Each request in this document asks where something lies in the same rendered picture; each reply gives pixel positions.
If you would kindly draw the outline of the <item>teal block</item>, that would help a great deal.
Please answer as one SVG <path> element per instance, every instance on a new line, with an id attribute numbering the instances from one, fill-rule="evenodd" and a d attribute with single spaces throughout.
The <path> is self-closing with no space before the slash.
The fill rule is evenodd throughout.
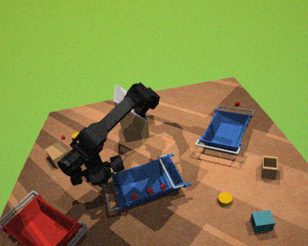
<path id="1" fill-rule="evenodd" d="M 254 233 L 273 231 L 275 226 L 271 210 L 252 212 L 250 220 Z"/>

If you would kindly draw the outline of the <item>blue plastic tray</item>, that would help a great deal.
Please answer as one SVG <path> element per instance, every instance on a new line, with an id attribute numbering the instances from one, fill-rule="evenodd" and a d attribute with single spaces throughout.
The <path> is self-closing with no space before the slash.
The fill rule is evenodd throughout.
<path id="1" fill-rule="evenodd" d="M 166 155 L 167 157 L 161 158 L 161 161 L 174 186 L 182 184 L 184 185 L 183 188 L 190 186 L 191 182 L 188 182 L 187 184 L 184 183 L 181 174 L 171 160 L 171 157 L 173 157 L 174 154 Z M 112 172 L 111 177 L 113 179 L 117 202 L 119 204 L 119 210 L 116 211 L 121 211 L 123 207 L 128 209 L 151 200 L 159 199 L 180 189 L 173 189 L 159 160 L 135 166 L 122 172 Z M 165 184 L 167 188 L 162 189 L 162 184 Z M 152 188 L 153 193 L 149 194 L 147 188 Z M 137 194 L 138 199 L 132 198 L 134 193 Z"/>

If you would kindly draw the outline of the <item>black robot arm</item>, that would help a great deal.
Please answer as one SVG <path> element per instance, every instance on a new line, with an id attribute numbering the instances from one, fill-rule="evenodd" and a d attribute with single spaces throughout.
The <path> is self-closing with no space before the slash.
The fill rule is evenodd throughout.
<path id="1" fill-rule="evenodd" d="M 71 142 L 73 148 L 58 161 L 58 166 L 71 176 L 83 164 L 93 160 L 103 150 L 109 132 L 132 110 L 145 118 L 149 108 L 154 109 L 159 104 L 159 95 L 151 87 L 146 88 L 141 82 L 134 83 L 128 89 L 118 105 L 116 105 L 100 122 L 92 123 L 83 128 Z M 78 142 L 77 142 L 78 140 Z M 97 164 L 87 164 L 90 182 L 94 186 L 105 184 L 111 178 L 110 169 L 102 161 Z"/>

